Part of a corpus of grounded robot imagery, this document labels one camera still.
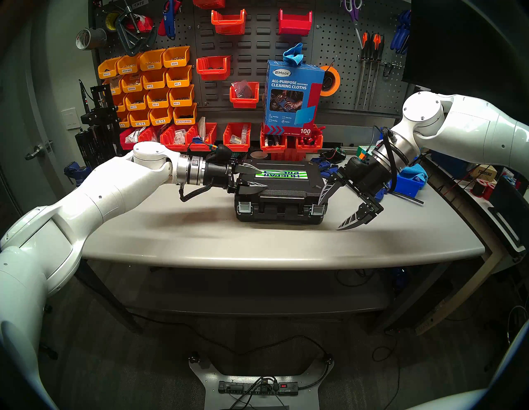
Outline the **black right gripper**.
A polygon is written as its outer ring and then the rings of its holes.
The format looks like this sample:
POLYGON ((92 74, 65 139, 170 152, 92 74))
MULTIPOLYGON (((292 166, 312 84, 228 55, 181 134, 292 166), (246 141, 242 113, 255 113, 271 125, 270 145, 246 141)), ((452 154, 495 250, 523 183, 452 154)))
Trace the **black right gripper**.
POLYGON ((327 179, 320 193, 318 206, 326 205, 339 188, 347 185, 355 191, 362 203, 357 211, 346 218, 336 230, 354 229, 368 224, 384 211, 384 207, 375 196, 390 181, 392 181, 392 170, 388 170, 373 156, 368 156, 365 161, 353 156, 344 166, 339 167, 339 171, 332 173, 327 179))

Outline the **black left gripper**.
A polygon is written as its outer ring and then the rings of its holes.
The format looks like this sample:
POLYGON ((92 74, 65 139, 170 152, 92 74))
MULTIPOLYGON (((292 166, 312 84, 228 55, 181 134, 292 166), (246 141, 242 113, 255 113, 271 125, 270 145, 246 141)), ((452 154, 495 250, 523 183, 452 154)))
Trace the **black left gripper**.
POLYGON ((262 170, 250 163, 231 160, 227 163, 207 162, 203 175, 203 186, 210 185, 226 190, 229 194, 238 194, 239 191, 263 191, 267 185, 255 181, 238 180, 235 174, 260 174, 262 170))

